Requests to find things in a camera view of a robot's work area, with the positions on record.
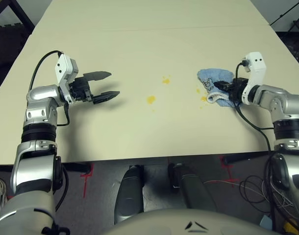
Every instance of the wire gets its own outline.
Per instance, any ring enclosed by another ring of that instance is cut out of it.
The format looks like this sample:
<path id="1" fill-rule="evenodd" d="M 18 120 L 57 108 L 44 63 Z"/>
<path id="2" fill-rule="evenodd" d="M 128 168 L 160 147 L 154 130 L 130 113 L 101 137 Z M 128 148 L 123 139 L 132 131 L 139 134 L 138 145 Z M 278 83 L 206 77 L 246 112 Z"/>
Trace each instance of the wire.
<path id="1" fill-rule="evenodd" d="M 231 184 L 231 185 L 237 185 L 237 186 L 239 186 L 239 191 L 240 191 L 240 188 L 243 187 L 244 190 L 245 190 L 245 189 L 251 190 L 252 192 L 255 192 L 256 194 L 258 194 L 259 196 L 264 197 L 263 194 L 259 193 L 258 191 L 255 191 L 255 190 L 252 189 L 252 188 L 249 188 L 249 187 L 247 187 L 247 186 L 244 186 L 244 185 L 242 185 L 241 183 L 240 183 L 240 184 L 237 184 L 237 183 L 233 183 L 233 182 L 229 182 L 229 181 L 224 181 L 224 180 L 208 180 L 208 181 L 203 182 L 203 184 L 211 183 L 211 182 L 221 182 L 221 183 L 227 183 L 227 184 Z M 255 209 L 257 209 L 259 212 L 262 212 L 262 213 L 269 213 L 269 211 L 262 211 L 261 209 L 259 209 L 259 208 L 256 207 L 255 205 L 253 205 L 252 203 L 250 203 L 250 205 L 253 206 Z"/>
<path id="2" fill-rule="evenodd" d="M 226 183 L 226 184 L 231 184 L 231 185 L 241 186 L 241 187 L 244 187 L 244 188 L 246 188 L 246 189 L 248 189 L 248 190 L 251 190 L 252 192 L 255 192 L 256 194 L 258 194 L 258 195 L 264 197 L 263 194 L 261 194 L 261 193 L 255 191 L 255 190 L 252 189 L 252 188 L 249 188 L 249 187 L 246 187 L 246 186 L 244 186 L 244 185 L 237 184 L 237 183 L 233 183 L 233 182 L 225 181 L 225 180 L 208 180 L 208 181 L 203 182 L 203 184 L 212 183 L 212 182 L 220 182 L 220 183 Z"/>
<path id="3" fill-rule="evenodd" d="M 237 84 L 237 81 L 238 81 L 238 70 L 239 70 L 239 66 L 240 65 L 243 65 L 244 62 L 241 62 L 237 65 L 237 68 L 236 68 L 236 84 Z M 269 201 L 270 201 L 270 213 L 271 213 L 271 218 L 272 218 L 272 224 L 273 224 L 273 231 L 276 231 L 276 221 L 275 221 L 275 212 L 274 212 L 274 205 L 275 205 L 275 202 L 274 202 L 274 197 L 273 197 L 273 192 L 272 192 L 272 189 L 270 187 L 270 185 L 268 184 L 269 183 L 269 180 L 270 179 L 270 173 L 271 173 L 271 164 L 269 164 L 270 160 L 271 160 L 271 157 L 272 157 L 272 151 L 271 151 L 271 145 L 269 143 L 269 140 L 267 138 L 267 136 L 265 135 L 264 132 L 262 132 L 262 129 L 255 126 L 252 122 L 250 122 L 241 112 L 240 110 L 240 107 L 239 105 L 236 105 L 235 102 L 233 102 L 233 106 L 234 108 L 236 109 L 237 113 L 239 114 L 239 116 L 247 123 L 249 124 L 251 127 L 253 127 L 255 130 L 257 130 L 259 133 L 262 134 L 262 136 L 264 137 L 265 141 L 266 141 L 266 144 L 267 144 L 267 148 L 268 148 L 268 159 L 265 163 L 265 166 L 264 166 L 264 181 L 266 182 L 266 189 L 267 189 L 267 193 L 268 193 L 268 198 L 269 198 Z"/>
<path id="4" fill-rule="evenodd" d="M 64 167 L 64 165 L 62 165 L 62 170 L 65 175 L 65 188 L 63 190 L 63 193 L 62 193 L 62 196 L 61 196 L 59 202 L 56 205 L 56 211 L 59 209 L 63 200 L 65 199 L 67 192 L 68 192 L 68 188 L 69 188 L 69 176 L 68 176 L 68 172 L 67 172 L 66 168 Z"/>
<path id="5" fill-rule="evenodd" d="M 31 91 L 31 90 L 32 90 L 32 87 L 33 87 L 33 83 L 34 83 L 34 80 L 35 80 L 36 73 L 37 73 L 37 71 L 38 71 L 40 65 L 42 64 L 42 62 L 43 62 L 48 56 L 50 56 L 51 54 L 55 54 L 55 53 L 57 53 L 58 56 L 60 56 L 60 55 L 62 54 L 62 52 L 59 51 L 59 50 L 53 50 L 53 51 L 50 51 L 50 52 L 48 52 L 46 55 L 44 55 L 44 56 L 41 58 L 41 60 L 37 63 L 37 65 L 36 65 L 36 67 L 35 67 L 35 70 L 34 70 L 34 72 L 33 72 L 32 78 L 31 78 L 30 86 L 28 87 L 28 91 Z"/>
<path id="6" fill-rule="evenodd" d="M 67 119 L 67 123 L 65 124 L 58 124 L 57 126 L 68 126 L 70 124 L 70 117 L 69 117 L 69 104 L 66 102 L 63 105 L 63 109 L 65 111 L 65 115 L 66 115 L 66 119 Z"/>

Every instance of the white table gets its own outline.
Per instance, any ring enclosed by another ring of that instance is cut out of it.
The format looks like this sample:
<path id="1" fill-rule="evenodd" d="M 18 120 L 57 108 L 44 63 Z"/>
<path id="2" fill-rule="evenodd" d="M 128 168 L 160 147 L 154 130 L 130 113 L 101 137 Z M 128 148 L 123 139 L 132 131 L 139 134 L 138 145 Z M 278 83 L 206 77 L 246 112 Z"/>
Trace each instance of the white table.
<path id="1" fill-rule="evenodd" d="M 31 75 L 53 49 L 76 60 L 78 76 L 113 74 L 91 82 L 93 94 L 121 92 L 70 107 L 71 124 L 57 128 L 64 162 L 267 150 L 233 109 L 201 100 L 206 90 L 197 79 L 200 69 L 235 71 L 251 51 L 264 57 L 265 84 L 299 94 L 299 64 L 249 0 L 56 0 L 0 87 L 0 165 L 14 162 Z M 41 65 L 34 87 L 57 84 L 56 60 Z M 239 75 L 249 76 L 243 68 Z M 268 111 L 243 111 L 259 126 L 272 125 Z M 58 116 L 65 122 L 63 109 Z"/>

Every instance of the cloth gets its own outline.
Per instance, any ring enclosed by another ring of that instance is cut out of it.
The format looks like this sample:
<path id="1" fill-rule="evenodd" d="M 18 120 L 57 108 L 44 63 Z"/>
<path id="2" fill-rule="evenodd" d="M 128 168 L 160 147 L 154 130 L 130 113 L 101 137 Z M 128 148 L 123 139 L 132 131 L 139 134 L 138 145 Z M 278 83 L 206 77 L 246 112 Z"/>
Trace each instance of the cloth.
<path id="1" fill-rule="evenodd" d="M 228 93 L 214 86 L 214 82 L 218 81 L 232 83 L 232 72 L 223 69 L 205 69 L 198 72 L 198 77 L 208 92 L 206 97 L 207 102 L 217 102 L 220 106 L 233 107 L 233 103 L 229 100 Z"/>

